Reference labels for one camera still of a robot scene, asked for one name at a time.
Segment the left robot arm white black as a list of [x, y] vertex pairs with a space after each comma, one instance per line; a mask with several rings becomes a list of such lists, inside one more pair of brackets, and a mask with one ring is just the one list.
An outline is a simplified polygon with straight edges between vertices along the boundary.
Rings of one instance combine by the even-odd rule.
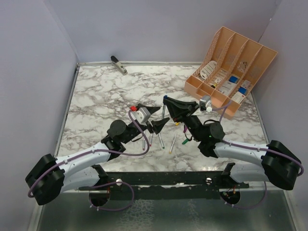
[[[133, 106], [128, 112], [131, 120], [113, 121], [107, 135], [98, 143], [84, 151], [62, 157], [51, 154], [42, 156], [25, 178], [29, 187], [28, 197], [35, 198], [38, 205], [45, 205], [54, 200], [60, 193], [68, 190], [90, 187], [101, 190], [106, 185], [106, 177], [100, 164], [120, 155], [138, 157], [149, 152], [150, 142], [145, 131], [159, 134], [169, 118], [149, 121], [152, 114], [160, 107], [148, 107], [142, 104]], [[124, 144], [141, 135], [146, 146], [142, 153], [126, 153]]]

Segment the blue marker pen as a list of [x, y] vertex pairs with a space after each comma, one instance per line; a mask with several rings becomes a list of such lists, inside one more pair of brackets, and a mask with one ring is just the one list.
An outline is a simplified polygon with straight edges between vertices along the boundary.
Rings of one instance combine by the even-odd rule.
[[165, 104], [165, 102], [163, 102], [163, 108], [162, 108], [162, 114], [161, 114], [162, 119], [165, 118], [165, 111], [166, 111], [166, 104]]

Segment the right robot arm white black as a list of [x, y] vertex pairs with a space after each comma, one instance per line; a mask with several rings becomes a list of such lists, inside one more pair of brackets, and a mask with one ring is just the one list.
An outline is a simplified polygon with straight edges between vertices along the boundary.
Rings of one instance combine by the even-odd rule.
[[304, 173], [301, 161], [281, 142], [272, 140], [269, 144], [248, 144], [225, 140], [220, 121], [202, 123], [194, 112], [211, 112], [211, 99], [204, 96], [197, 102], [183, 102], [168, 96], [163, 97], [174, 122], [181, 122], [199, 143], [198, 149], [206, 157], [231, 158], [244, 161], [244, 165], [231, 163], [221, 176], [221, 183], [232, 188], [245, 181], [270, 182], [283, 190], [292, 190], [297, 177]]

